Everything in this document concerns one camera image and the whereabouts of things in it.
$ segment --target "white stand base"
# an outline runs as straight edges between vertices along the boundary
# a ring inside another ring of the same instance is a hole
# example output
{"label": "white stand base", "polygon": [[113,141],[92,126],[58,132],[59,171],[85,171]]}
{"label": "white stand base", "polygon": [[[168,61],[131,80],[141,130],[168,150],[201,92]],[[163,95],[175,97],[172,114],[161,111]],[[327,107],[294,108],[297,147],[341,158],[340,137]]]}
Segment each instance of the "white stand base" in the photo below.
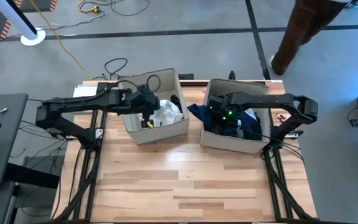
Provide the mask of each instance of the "white stand base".
{"label": "white stand base", "polygon": [[41,43],[43,40],[45,40],[47,33],[41,28],[35,28],[35,29],[37,29],[37,36],[34,39],[27,39],[22,35],[22,37],[20,38],[22,44],[26,46],[35,46]]}

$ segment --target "white shoe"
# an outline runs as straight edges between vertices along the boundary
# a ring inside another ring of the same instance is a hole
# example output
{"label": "white shoe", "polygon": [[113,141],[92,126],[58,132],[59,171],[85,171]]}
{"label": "white shoe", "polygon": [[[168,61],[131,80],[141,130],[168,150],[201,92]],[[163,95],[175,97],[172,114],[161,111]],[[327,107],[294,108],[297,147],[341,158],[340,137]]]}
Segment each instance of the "white shoe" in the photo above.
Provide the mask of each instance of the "white shoe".
{"label": "white shoe", "polygon": [[270,68],[273,68],[272,67],[272,62],[273,62],[274,56],[276,56],[276,55],[272,55],[268,60],[268,65],[270,66]]}

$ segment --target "cardboard box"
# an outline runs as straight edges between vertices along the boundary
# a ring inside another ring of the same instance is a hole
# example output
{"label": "cardboard box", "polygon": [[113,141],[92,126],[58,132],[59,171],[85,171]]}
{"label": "cardboard box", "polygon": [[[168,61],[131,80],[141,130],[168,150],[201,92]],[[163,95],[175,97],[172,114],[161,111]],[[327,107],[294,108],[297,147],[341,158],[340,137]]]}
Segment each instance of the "cardboard box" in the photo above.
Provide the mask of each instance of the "cardboard box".
{"label": "cardboard box", "polygon": [[[155,72],[148,72],[141,75],[134,75],[125,77],[121,80],[129,80],[136,85],[145,84],[147,78],[151,75],[158,75],[161,79],[161,87],[154,94],[160,100],[170,100],[172,95],[176,95],[180,100],[180,105],[183,110],[183,119],[166,126],[154,128],[142,128],[140,125],[139,117],[136,114],[130,114],[125,117],[124,126],[128,134],[136,144],[143,144],[159,139],[165,139],[189,132],[189,115],[186,107],[185,98],[181,92],[179,77],[173,68],[159,70]],[[158,87],[158,79],[152,77],[149,80],[150,90],[154,91]],[[130,83],[120,83],[119,88],[130,88],[136,91],[136,88]]]}
{"label": "cardboard box", "polygon": [[[268,87],[258,83],[243,83],[232,80],[212,79],[209,81],[205,93],[204,104],[208,102],[210,95],[226,95],[236,91],[245,92],[250,95],[266,95]],[[260,118],[262,134],[270,137],[270,116],[269,109],[253,109]],[[221,136],[201,129],[201,145],[227,149],[237,152],[256,153],[259,152],[266,144],[269,138],[262,137],[261,141],[246,140],[230,136]]]}

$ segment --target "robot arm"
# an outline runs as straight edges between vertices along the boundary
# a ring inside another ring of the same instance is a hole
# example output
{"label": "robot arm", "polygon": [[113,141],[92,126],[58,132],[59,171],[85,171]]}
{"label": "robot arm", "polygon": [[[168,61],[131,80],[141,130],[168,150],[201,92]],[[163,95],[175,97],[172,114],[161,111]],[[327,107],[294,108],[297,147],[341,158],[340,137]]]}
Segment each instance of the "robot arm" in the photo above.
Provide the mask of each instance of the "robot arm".
{"label": "robot arm", "polygon": [[285,135],[295,130],[301,124],[311,124],[317,121],[318,104],[305,96],[284,95],[250,95],[235,92],[221,96],[210,96],[209,111],[213,120],[220,126],[237,123],[238,114],[249,108],[281,108],[291,114],[283,124],[274,127],[272,136],[283,140]]}
{"label": "robot arm", "polygon": [[148,85],[138,86],[134,93],[131,89],[112,90],[108,85],[95,96],[53,98],[42,102],[37,108],[35,123],[40,128],[49,129],[54,137],[74,136],[83,148],[97,150],[103,130],[82,128],[65,119],[62,113],[87,110],[105,110],[118,115],[142,113],[145,121],[148,121],[158,109],[160,100],[150,92]]}

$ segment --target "yellow cable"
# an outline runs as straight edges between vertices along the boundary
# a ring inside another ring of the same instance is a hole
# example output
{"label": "yellow cable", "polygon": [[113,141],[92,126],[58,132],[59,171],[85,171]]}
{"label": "yellow cable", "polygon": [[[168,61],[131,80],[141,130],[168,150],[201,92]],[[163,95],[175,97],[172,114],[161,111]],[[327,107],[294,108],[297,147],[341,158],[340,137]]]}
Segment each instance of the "yellow cable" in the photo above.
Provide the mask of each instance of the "yellow cable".
{"label": "yellow cable", "polygon": [[80,3],[78,3],[78,5],[77,5],[77,10],[80,11],[80,12],[84,12],[84,13],[92,12],[93,9],[95,8],[95,6],[92,7],[91,9],[85,9],[85,10],[84,10],[84,9],[80,9],[80,6],[81,6],[81,4],[82,4],[83,2],[85,2],[85,0],[82,0]]}
{"label": "yellow cable", "polygon": [[82,64],[71,54],[69,53],[68,50],[66,50],[65,46],[63,45],[63,43],[61,42],[59,36],[57,35],[57,33],[55,32],[55,30],[53,29],[53,27],[50,25],[49,21],[47,20],[47,18],[42,14],[41,10],[38,8],[38,6],[34,3],[33,0],[30,0],[31,4],[35,7],[35,9],[39,12],[39,14],[42,16],[42,18],[45,20],[45,22],[48,24],[49,28],[52,30],[52,32],[55,34],[56,39],[59,41],[60,46],[62,47],[62,49],[68,54],[70,55],[74,61],[82,68],[82,70],[84,70],[84,72],[86,73],[86,75],[88,76],[88,78],[91,80],[92,76],[90,75],[90,73],[85,69],[84,66],[82,66]]}

